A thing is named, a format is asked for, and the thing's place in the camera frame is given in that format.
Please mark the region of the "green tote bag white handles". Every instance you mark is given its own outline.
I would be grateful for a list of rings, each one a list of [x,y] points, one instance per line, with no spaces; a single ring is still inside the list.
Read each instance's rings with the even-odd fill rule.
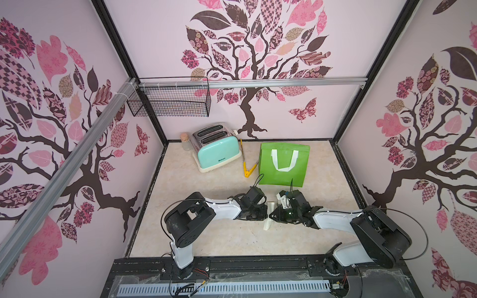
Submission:
[[[260,185],[303,187],[310,146],[292,143],[262,143],[259,156]]]

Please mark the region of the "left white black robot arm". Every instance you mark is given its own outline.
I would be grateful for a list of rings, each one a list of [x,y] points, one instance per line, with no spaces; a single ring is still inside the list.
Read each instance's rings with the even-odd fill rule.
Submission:
[[[212,200],[200,192],[177,201],[161,216],[161,228],[170,239],[172,272],[179,279],[194,270],[193,243],[212,221],[264,221],[268,218],[267,197],[257,186],[226,200]]]

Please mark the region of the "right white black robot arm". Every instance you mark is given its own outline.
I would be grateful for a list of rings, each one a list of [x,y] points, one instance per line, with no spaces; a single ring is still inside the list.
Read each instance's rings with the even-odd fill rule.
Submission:
[[[322,266],[331,276],[362,263],[391,269],[404,260],[403,254],[412,245],[411,237],[385,213],[387,208],[368,206],[347,212],[313,207],[298,190],[281,191],[277,198],[280,204],[269,215],[275,222],[338,230],[357,237],[355,242],[335,244],[324,255]]]

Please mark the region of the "yellow steel kitchen tongs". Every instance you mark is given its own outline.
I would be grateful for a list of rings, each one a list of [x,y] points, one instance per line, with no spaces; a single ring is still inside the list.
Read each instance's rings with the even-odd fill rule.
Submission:
[[[247,166],[247,160],[245,156],[245,149],[243,147],[243,140],[240,139],[240,149],[242,151],[242,166],[243,166],[243,174],[245,178],[249,178],[255,169],[258,166],[258,161],[256,161],[251,167]]]

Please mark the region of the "mint green chrome toaster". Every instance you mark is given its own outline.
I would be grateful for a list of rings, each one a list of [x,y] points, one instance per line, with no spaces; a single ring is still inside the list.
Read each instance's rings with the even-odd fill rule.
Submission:
[[[223,122],[211,124],[192,134],[193,158],[201,173],[207,173],[242,156],[236,133]]]

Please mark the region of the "small glass jar cork lid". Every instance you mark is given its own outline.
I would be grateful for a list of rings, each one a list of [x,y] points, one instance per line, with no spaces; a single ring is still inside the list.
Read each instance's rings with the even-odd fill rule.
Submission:
[[[193,149],[188,133],[186,133],[186,132],[181,133],[180,139],[181,139],[182,148],[184,150],[190,151],[190,150]]]

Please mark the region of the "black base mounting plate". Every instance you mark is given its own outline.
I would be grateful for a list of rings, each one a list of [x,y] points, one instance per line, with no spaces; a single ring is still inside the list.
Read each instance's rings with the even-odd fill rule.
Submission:
[[[330,293],[258,294],[242,298],[420,298],[422,294],[404,263],[382,269],[374,263],[344,268],[337,276],[325,272],[322,255],[197,257],[192,275],[179,279],[170,255],[114,261],[102,298],[116,298],[121,284],[208,283],[242,281],[325,280]]]

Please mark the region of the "aluminium frame rail back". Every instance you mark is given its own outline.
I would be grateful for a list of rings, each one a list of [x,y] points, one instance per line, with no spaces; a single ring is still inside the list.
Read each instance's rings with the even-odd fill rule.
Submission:
[[[288,87],[288,86],[336,86],[336,85],[358,85],[364,86],[368,78],[366,77],[331,77],[331,78],[292,78],[292,79],[248,79],[248,80],[219,80],[211,81],[207,78],[199,81],[179,80],[179,77],[157,78],[156,80],[141,79],[140,87],[208,87],[210,89],[219,88],[259,88],[259,87]]]

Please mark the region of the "aluminium frame rail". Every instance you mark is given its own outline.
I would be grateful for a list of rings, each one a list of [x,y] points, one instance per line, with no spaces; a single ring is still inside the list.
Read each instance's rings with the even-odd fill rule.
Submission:
[[[336,86],[336,85],[358,85],[364,86],[368,78],[366,77],[331,77],[331,78],[292,78],[292,79],[248,79],[248,80],[219,80],[211,81],[207,78],[199,81],[179,80],[179,77],[157,78],[156,80],[141,79],[140,87],[208,87],[210,89],[219,88],[259,88],[259,87],[288,87],[288,86]]]
[[[71,155],[65,160],[62,167],[53,175],[37,199],[19,219],[10,233],[1,243],[1,278],[9,273],[13,264],[29,243],[34,233],[60,198],[76,172],[82,166],[88,154],[98,143],[102,134],[113,121],[115,115],[123,104],[129,99],[137,87],[137,79],[129,78],[123,83],[118,92],[113,96],[112,103],[108,104],[103,113],[94,122],[84,135],[81,142],[75,147]]]

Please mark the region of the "aluminium frame rail left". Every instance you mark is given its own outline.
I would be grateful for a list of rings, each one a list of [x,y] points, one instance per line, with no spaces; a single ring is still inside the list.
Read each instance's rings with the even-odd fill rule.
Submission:
[[[1,278],[9,273],[13,264],[29,243],[34,233],[60,198],[76,172],[82,166],[88,154],[98,143],[102,134],[113,121],[115,115],[123,104],[129,99],[137,87],[137,79],[129,78],[123,83],[118,92],[113,96],[112,103],[108,104],[103,113],[94,122],[84,135],[81,142],[75,147],[71,155],[65,160],[62,167],[53,175],[37,199],[19,219],[10,233],[1,243]]]

